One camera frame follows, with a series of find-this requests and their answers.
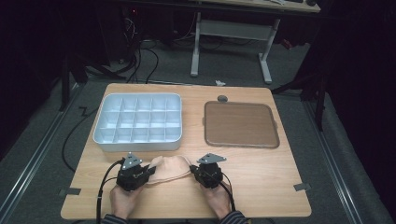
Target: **person's arm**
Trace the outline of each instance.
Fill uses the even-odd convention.
[[[116,185],[110,192],[112,214],[107,214],[102,223],[126,224],[126,219],[134,210],[137,196],[143,190],[143,187],[133,191],[126,191]]]
[[[224,186],[230,190],[230,186],[224,183]],[[223,186],[218,185],[214,189],[207,189],[201,185],[201,190],[205,195],[206,201],[216,216],[220,224],[245,224],[248,223],[245,216],[239,211],[231,211],[230,196]]]

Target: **tape piece on table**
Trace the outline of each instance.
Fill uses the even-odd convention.
[[[64,197],[66,195],[79,195],[80,192],[81,189],[73,189],[73,188],[61,189],[59,190],[59,196]]]
[[[311,190],[312,188],[311,188],[310,184],[301,183],[301,184],[298,184],[298,185],[294,185],[294,189],[296,191],[300,191],[300,190],[307,191],[307,190]]]

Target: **striped sleeve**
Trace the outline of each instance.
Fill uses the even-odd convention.
[[[127,222],[125,219],[107,214],[102,219],[102,224],[127,224]]]
[[[229,213],[226,217],[224,217],[220,221],[220,224],[246,224],[246,223],[248,223],[248,220],[239,211],[234,211]]]

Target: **translucent box lid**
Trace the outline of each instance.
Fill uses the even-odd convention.
[[[205,104],[205,140],[211,146],[279,147],[272,110],[250,103]]]

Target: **background desk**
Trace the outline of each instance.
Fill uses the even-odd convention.
[[[193,163],[207,152],[227,158],[221,167],[233,185],[236,209],[247,217],[306,217],[311,208],[303,190],[293,185],[302,182],[288,139],[276,110],[271,92],[265,88],[234,88],[204,86],[168,86],[110,84],[105,92],[175,92],[181,96],[183,136],[175,151],[136,152],[144,164],[157,156],[183,155]],[[226,95],[230,102],[267,104],[278,127],[280,146],[276,149],[211,147],[204,139],[204,104]],[[68,195],[62,209],[67,219],[95,218],[96,196],[107,168],[125,157],[126,152],[106,153],[92,140],[92,127],[82,153],[71,188],[81,189],[79,195]],[[109,174],[117,176],[118,167]],[[115,181],[105,185],[102,216],[110,213],[109,191]],[[199,184],[192,175],[178,180],[146,186],[133,218],[203,218],[215,217],[205,202]]]

